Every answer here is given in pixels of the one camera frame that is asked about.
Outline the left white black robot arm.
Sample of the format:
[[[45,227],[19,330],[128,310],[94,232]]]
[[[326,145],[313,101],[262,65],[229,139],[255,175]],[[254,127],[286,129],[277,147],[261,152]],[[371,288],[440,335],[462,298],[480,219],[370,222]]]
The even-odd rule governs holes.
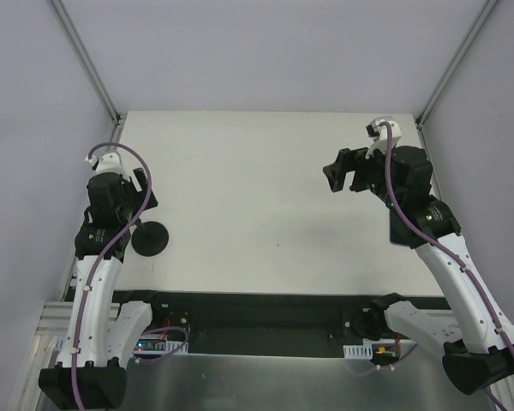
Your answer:
[[[144,301],[127,303],[110,319],[143,194],[118,171],[95,174],[87,193],[89,206],[75,237],[76,288],[67,335],[55,365],[39,374],[39,388],[61,410],[120,407],[135,344],[142,331],[156,332],[164,323],[163,311]]]

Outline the right orange connector board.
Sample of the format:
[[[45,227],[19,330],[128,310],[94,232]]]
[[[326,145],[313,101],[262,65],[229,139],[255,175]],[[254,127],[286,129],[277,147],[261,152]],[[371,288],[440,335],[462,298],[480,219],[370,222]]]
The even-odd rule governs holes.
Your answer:
[[[377,346],[374,348],[374,353],[378,356],[382,355],[382,356],[398,357],[400,354],[400,350],[397,345]]]

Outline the right aluminium frame post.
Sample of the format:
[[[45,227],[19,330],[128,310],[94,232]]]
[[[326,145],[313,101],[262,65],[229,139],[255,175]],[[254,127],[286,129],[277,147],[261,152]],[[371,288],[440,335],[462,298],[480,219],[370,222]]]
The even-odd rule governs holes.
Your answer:
[[[427,98],[426,103],[416,116],[415,125],[418,129],[422,129],[428,118],[433,114],[436,105],[446,92],[458,69],[463,64],[464,59],[500,4],[502,4],[500,0],[487,0],[479,8],[475,18],[470,23],[469,28]]]

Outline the left aluminium frame post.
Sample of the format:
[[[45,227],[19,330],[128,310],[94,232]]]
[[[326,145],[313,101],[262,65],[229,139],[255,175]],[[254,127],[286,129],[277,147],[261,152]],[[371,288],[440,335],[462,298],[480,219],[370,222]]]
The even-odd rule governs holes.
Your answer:
[[[117,125],[121,120],[121,113],[116,108],[113,100],[108,93],[106,86],[95,67],[92,58],[90,57],[86,46],[75,26],[74,20],[70,16],[68,9],[61,0],[47,1],[52,13],[57,19],[60,28],[69,42],[76,59],[78,60],[82,70],[84,71],[89,84],[95,91],[99,102],[102,104],[108,117],[114,125]]]

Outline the left green lit circuit board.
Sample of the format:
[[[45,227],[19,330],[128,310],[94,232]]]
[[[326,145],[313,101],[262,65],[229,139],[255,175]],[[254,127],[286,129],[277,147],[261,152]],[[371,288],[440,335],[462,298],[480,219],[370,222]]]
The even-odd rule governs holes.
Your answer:
[[[135,347],[135,352],[165,352],[166,341],[158,339],[140,339]]]

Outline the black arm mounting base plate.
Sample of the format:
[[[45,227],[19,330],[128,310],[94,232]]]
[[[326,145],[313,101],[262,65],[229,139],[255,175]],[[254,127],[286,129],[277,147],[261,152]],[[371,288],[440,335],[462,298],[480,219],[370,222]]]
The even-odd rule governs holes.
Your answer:
[[[191,354],[340,358],[362,338],[352,324],[373,295],[279,295],[118,290],[112,300],[144,301],[151,326]]]

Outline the aluminium frame post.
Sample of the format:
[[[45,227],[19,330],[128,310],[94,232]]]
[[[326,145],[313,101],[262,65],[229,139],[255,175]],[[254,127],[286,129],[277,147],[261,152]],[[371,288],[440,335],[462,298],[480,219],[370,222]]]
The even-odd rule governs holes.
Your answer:
[[[418,129],[422,129],[428,118],[433,114],[436,105],[446,92],[458,69],[463,64],[464,59],[500,4],[502,4],[500,0],[487,0],[479,8],[475,18],[470,23],[469,28],[427,98],[426,103],[416,116],[415,125]]]
[[[75,26],[74,20],[70,16],[68,9],[61,0],[47,1],[52,13],[57,19],[60,28],[69,42],[76,59],[78,60],[82,70],[84,71],[89,84],[95,91],[99,102],[102,104],[108,117],[114,125],[117,125],[121,120],[121,113],[116,108],[113,100],[108,93],[106,86],[95,67],[92,58],[90,57],[86,46]]]

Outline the aluminium front rail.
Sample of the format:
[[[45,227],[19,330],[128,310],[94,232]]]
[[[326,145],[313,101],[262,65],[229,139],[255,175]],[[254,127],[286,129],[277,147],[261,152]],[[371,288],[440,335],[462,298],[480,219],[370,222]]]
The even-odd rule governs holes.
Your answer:
[[[36,335],[65,336],[69,328],[72,302],[48,301],[40,315]]]

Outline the blue cased smartphone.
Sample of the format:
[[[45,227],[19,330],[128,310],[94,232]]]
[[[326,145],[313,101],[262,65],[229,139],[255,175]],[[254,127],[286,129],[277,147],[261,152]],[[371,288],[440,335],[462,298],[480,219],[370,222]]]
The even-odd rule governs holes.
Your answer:
[[[394,211],[389,212],[389,237],[390,242],[402,247],[410,247],[413,232],[406,222]]]

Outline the black phone stand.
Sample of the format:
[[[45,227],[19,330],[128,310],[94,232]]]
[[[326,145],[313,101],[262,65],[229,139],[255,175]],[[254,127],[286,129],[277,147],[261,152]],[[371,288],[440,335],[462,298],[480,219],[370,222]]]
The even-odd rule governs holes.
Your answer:
[[[169,231],[163,224],[138,220],[131,237],[131,245],[140,256],[153,257],[166,249],[169,240]]]

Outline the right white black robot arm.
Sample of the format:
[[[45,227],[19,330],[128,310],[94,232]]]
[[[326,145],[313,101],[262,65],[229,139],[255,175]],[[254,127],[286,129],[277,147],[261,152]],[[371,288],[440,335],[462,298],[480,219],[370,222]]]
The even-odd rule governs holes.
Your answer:
[[[397,293],[369,302],[352,316],[350,328],[359,337],[378,341],[399,333],[440,360],[451,383],[466,395],[514,374],[514,325],[493,300],[472,268],[461,227],[449,206],[431,193],[433,166],[413,146],[396,147],[390,158],[365,148],[338,152],[324,167],[330,189],[370,191],[389,210],[391,243],[409,247],[425,263],[440,286],[457,327],[416,308]]]

